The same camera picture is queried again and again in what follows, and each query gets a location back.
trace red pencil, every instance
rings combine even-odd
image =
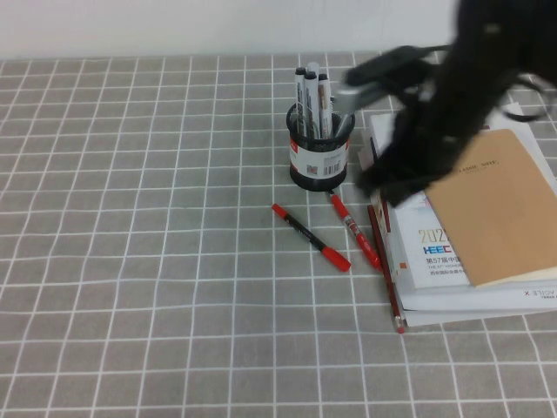
[[[383,269],[383,277],[386,284],[386,292],[389,296],[389,302],[391,303],[391,309],[393,310],[394,325],[397,328],[399,334],[404,333],[404,321],[400,315],[399,303],[397,302],[397,297],[394,291],[393,278],[391,277],[391,272],[389,271],[389,263],[386,259],[385,246],[383,240],[381,239],[381,231],[379,230],[379,222],[377,221],[377,216],[375,216],[375,209],[373,205],[367,207],[367,212],[369,213],[369,220],[372,223],[373,235],[375,237],[375,243],[379,251],[379,256],[381,262],[385,268]]]

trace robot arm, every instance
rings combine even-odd
[[[461,0],[458,35],[436,68],[424,50],[403,47],[346,73],[339,111],[355,111],[386,94],[433,78],[427,101],[406,96],[392,143],[357,186],[381,190],[397,206],[447,175],[502,96],[524,72],[557,84],[557,2]]]

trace book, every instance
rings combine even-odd
[[[506,106],[506,109],[521,114],[518,104]],[[387,146],[393,118],[392,114],[370,117],[371,128],[364,132],[364,147],[359,155],[362,168],[369,165],[370,153],[380,155]],[[511,129],[516,134],[551,190],[557,192],[557,181],[529,125],[494,112],[487,120],[485,131],[499,129]],[[451,240],[446,238],[450,246],[446,250],[451,253],[424,253],[423,231],[436,234],[438,239],[441,234],[446,237],[425,193],[417,193],[397,208],[392,208],[380,196],[374,197],[371,206],[370,218],[376,217],[378,221],[378,228],[374,228],[376,240],[379,238],[385,247],[384,270],[388,269],[392,277],[400,316],[408,325],[530,314],[557,307],[557,280],[474,287]]]
[[[426,195],[474,286],[557,277],[557,196],[512,130],[476,136]]]

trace pen holder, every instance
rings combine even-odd
[[[332,114],[334,131],[340,120],[338,113]],[[349,139],[355,125],[356,117],[351,115],[346,128],[336,138],[311,139],[298,133],[296,105],[293,105],[286,113],[292,181],[311,192],[328,192],[341,185],[346,178]]]

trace kraft paper notebook cover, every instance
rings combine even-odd
[[[513,131],[478,135],[426,194],[472,285],[557,277],[557,196]]]

